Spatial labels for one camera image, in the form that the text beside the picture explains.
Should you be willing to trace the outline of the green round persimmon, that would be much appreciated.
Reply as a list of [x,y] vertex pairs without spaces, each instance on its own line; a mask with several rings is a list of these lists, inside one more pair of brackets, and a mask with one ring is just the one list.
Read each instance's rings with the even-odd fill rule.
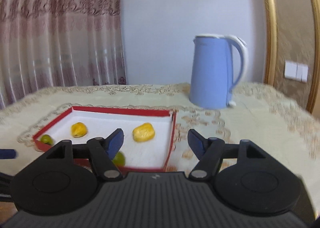
[[124,167],[126,164],[125,155],[119,151],[112,160],[112,163],[117,167]]
[[43,144],[50,145],[50,146],[52,146],[54,144],[53,138],[49,134],[44,134],[40,138],[40,142],[42,142]]

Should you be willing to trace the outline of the yellow jackfruit piece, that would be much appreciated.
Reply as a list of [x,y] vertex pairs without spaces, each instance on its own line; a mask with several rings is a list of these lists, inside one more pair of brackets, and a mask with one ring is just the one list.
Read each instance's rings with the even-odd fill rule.
[[77,122],[71,126],[71,135],[74,138],[81,138],[87,134],[88,130],[84,123]]

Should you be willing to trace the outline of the yellow fruit piece with dots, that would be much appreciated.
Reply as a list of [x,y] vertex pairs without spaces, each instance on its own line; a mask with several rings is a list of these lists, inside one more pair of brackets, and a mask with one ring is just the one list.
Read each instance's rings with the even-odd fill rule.
[[153,128],[152,124],[144,123],[133,129],[132,136],[135,142],[147,142],[154,138],[155,129]]

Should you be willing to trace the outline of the red shallow cardboard tray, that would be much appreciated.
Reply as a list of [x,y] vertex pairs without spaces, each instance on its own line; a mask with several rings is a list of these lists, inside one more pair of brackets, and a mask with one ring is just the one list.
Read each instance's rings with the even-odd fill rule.
[[[71,126],[84,123],[87,134],[81,138],[71,135]],[[112,108],[93,106],[71,106],[44,122],[33,141],[40,151],[48,151],[50,145],[40,142],[44,134],[49,134],[57,144],[61,140],[71,140],[73,144],[84,144],[95,137],[106,138],[116,129],[122,129],[124,142],[120,151],[125,155],[123,172],[163,172],[165,171],[173,146],[176,112],[141,108]],[[133,140],[134,128],[150,123],[155,129],[152,140],[138,143]]]

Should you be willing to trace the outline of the blue electric kettle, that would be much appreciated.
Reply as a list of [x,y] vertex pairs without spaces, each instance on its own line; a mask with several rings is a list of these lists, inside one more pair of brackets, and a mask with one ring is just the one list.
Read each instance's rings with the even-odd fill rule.
[[[233,35],[199,34],[194,38],[194,45],[190,102],[209,110],[234,107],[233,89],[248,69],[247,44]],[[240,72],[236,79],[233,77],[233,48],[240,56]]]

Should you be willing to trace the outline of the cream embroidered tablecloth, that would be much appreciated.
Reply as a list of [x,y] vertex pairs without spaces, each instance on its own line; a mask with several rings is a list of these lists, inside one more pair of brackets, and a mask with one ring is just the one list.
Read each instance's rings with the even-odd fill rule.
[[238,85],[236,106],[204,110],[188,98],[189,84],[49,87],[1,110],[1,147],[15,149],[16,159],[2,160],[1,171],[14,175],[41,155],[32,136],[73,105],[175,110],[177,119],[168,171],[189,173],[197,158],[187,143],[195,129],[228,143],[249,139],[300,175],[314,208],[319,209],[319,121],[298,104],[258,83]]

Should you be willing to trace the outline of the pink patterned curtain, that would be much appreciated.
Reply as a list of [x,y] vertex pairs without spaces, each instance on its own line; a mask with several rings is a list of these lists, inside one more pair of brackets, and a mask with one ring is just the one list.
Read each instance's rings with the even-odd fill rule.
[[120,0],[1,0],[1,108],[50,86],[126,84]]

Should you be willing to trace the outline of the gold framed headboard panel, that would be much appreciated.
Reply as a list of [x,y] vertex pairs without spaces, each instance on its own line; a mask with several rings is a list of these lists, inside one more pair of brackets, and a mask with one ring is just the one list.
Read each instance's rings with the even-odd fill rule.
[[[264,0],[264,83],[319,114],[319,0]],[[307,82],[286,79],[285,61],[306,64]]]

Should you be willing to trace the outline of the white wall switch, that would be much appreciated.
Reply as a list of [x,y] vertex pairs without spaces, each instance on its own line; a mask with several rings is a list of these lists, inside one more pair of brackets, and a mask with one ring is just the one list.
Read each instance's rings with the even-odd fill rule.
[[306,64],[301,64],[292,61],[285,61],[284,77],[286,79],[307,82],[309,67]]

